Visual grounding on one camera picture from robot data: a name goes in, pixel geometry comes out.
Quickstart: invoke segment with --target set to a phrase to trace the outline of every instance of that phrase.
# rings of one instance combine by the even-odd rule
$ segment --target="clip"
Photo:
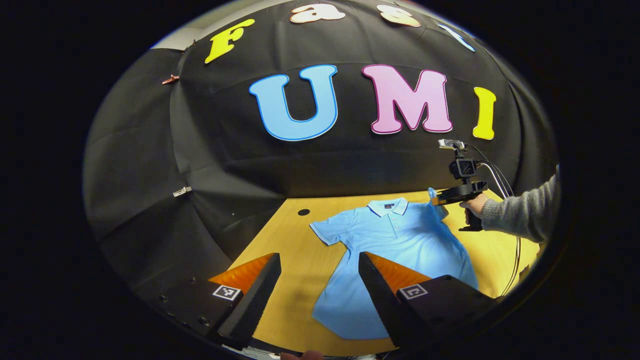
[[[162,82],[162,85],[173,83],[174,81],[178,81],[179,79],[180,79],[180,76],[171,74],[171,77],[167,80],[164,80]]]
[[[174,192],[173,193],[173,197],[178,197],[180,195],[184,195],[184,194],[186,194],[186,193],[188,193],[190,191],[191,191],[191,187],[190,186],[184,187],[184,188]]]

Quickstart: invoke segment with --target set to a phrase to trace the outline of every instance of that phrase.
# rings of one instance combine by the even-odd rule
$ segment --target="shirt collar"
[[[386,204],[394,204],[392,208],[385,209]],[[373,211],[379,217],[383,217],[391,212],[398,215],[404,215],[409,202],[404,198],[392,199],[392,200],[374,200],[367,205],[371,211]]]

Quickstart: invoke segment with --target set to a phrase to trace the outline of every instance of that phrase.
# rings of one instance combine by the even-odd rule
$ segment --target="blue letter u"
[[[264,128],[275,138],[295,142],[320,136],[335,124],[338,106],[333,91],[332,76],[338,72],[334,65],[316,65],[300,71],[300,77],[311,82],[316,100],[316,114],[308,120],[291,118],[284,86],[286,75],[274,75],[249,86],[249,92],[258,98],[258,108]]]

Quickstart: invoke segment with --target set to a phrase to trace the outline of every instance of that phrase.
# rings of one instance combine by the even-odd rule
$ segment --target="shirt sleeve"
[[[560,205],[560,168],[537,189],[502,202],[488,200],[482,209],[484,230],[522,236],[537,243],[548,240]]]
[[[338,241],[346,240],[349,229],[349,211],[339,213],[325,221],[316,221],[309,224],[311,229],[327,245],[333,245]]]
[[[429,197],[431,197],[431,199],[438,196],[438,193],[436,192],[435,189],[429,188],[428,190],[429,190]],[[444,220],[444,218],[447,217],[447,215],[449,214],[449,212],[447,211],[447,209],[444,208],[444,206],[434,206],[434,205],[431,205],[431,206],[435,208],[436,216],[440,221]]]

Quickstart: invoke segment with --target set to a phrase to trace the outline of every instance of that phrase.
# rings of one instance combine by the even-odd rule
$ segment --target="light blue polo shirt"
[[[429,188],[430,196],[436,191]],[[327,245],[341,241],[347,251],[318,298],[313,317],[343,339],[388,338],[358,274],[358,257],[369,251],[435,278],[451,275],[477,289],[469,254],[442,223],[447,214],[430,202],[404,198],[372,201],[343,211],[311,229]]]

